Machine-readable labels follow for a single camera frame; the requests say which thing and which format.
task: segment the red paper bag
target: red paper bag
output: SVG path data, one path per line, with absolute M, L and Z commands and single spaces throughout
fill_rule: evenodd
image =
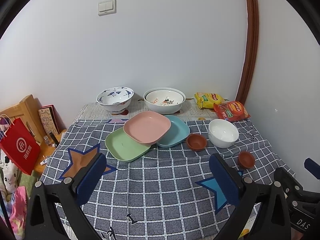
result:
M 0 141 L 0 148 L 22 172 L 31 175 L 40 146 L 20 118 L 14 119 Z

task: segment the star pattern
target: star pattern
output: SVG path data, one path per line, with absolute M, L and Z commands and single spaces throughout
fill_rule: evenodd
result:
M 242 177 L 243 171 L 238 171 L 238 174 Z M 219 211 L 228 204 L 225 195 L 223 194 L 219 184 L 217 183 L 217 180 L 214 177 L 196 181 L 196 184 L 201 185 L 202 187 L 205 187 L 214 193 L 215 214 L 218 214 Z
M 93 157 L 99 152 L 100 144 L 93 146 L 85 152 L 68 148 L 68 153 L 70 157 L 70 165 L 64 170 L 60 175 L 59 179 L 64 179 L 67 177 L 73 178 L 77 172 L 87 166 Z M 116 168 L 106 164 L 106 169 L 103 175 L 116 171 Z

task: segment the white wall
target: white wall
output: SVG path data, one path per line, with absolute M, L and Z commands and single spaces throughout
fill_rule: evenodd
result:
M 320 46 L 286 0 L 259 0 L 257 63 L 245 107 L 273 150 L 306 190 L 320 182 L 304 168 L 320 164 Z
M 246 43 L 245 0 L 31 0 L 0 40 L 0 108 L 32 93 L 66 125 L 103 89 L 159 86 L 234 99 Z

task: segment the screw head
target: screw head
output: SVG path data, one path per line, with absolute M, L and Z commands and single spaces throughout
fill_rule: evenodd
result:
M 37 182 L 35 183 L 35 187 L 40 187 L 40 186 L 41 186 L 41 184 L 42 184 L 42 182 L 41 182 L 41 181 L 37 181 Z
M 275 181 L 273 184 L 275 184 L 276 187 L 281 187 L 281 183 L 279 181 Z
M 248 184 L 252 183 L 252 179 L 250 177 L 245 177 L 243 180 L 245 183 L 248 183 Z
M 64 184 L 69 184 L 72 181 L 72 179 L 70 177 L 67 177 L 63 180 Z

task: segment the brown star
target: brown star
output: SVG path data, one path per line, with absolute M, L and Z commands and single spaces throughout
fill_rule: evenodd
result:
M 72 164 L 69 166 L 69 169 L 63 174 L 62 177 L 67 178 L 71 177 L 73 178 L 78 171 L 87 166 L 89 162 L 93 159 L 93 157 L 97 154 L 98 148 L 93 147 L 93 149 L 86 154 L 81 154 L 79 152 L 76 152 L 72 149 L 69 149 L 70 158 L 72 159 Z M 105 171 L 110 171 L 111 168 L 106 167 Z

